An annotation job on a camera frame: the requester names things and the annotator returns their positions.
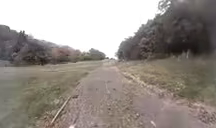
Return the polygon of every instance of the forest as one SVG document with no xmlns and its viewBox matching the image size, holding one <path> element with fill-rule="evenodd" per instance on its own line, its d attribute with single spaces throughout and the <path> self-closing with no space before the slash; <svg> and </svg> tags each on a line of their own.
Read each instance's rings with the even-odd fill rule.
<svg viewBox="0 0 216 128">
<path fill-rule="evenodd" d="M 161 0 L 158 9 L 154 19 L 121 42 L 118 59 L 216 55 L 216 0 Z"/>
<path fill-rule="evenodd" d="M 94 48 L 81 52 L 70 46 L 61 46 L 45 40 L 35 39 L 0 25 L 0 60 L 14 65 L 44 65 L 85 60 L 102 60 L 106 55 Z"/>
</svg>

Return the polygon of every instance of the overcast sky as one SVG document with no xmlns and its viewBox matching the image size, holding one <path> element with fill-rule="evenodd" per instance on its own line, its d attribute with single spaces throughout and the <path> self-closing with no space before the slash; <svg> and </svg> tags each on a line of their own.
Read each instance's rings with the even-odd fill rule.
<svg viewBox="0 0 216 128">
<path fill-rule="evenodd" d="M 0 24 L 35 38 L 113 57 L 155 16 L 159 0 L 0 0 Z"/>
</svg>

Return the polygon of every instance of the dirt road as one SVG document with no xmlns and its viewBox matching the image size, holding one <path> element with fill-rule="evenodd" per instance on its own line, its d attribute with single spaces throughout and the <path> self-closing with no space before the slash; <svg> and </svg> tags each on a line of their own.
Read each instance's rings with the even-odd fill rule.
<svg viewBox="0 0 216 128">
<path fill-rule="evenodd" d="M 105 64 L 84 78 L 54 127 L 69 128 L 207 128 L 186 106 L 150 95 Z"/>
</svg>

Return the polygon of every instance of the grass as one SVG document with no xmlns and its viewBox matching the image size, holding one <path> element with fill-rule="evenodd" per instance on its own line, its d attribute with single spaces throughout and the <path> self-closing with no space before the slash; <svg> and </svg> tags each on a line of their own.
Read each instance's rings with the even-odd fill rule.
<svg viewBox="0 0 216 128">
<path fill-rule="evenodd" d="M 0 68 L 0 127 L 39 127 L 102 62 Z"/>
<path fill-rule="evenodd" d="M 163 59 L 118 64 L 122 71 L 180 97 L 216 105 L 216 60 Z"/>
</svg>

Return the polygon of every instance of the dry grass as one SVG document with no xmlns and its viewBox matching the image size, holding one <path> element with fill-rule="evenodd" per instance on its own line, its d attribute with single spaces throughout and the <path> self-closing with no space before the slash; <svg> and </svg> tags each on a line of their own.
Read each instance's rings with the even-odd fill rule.
<svg viewBox="0 0 216 128">
<path fill-rule="evenodd" d="M 102 62 L 0 68 L 0 127 L 37 127 L 54 116 L 78 81 Z"/>
<path fill-rule="evenodd" d="M 122 71 L 180 97 L 216 105 L 216 60 L 163 59 L 119 63 Z"/>
</svg>

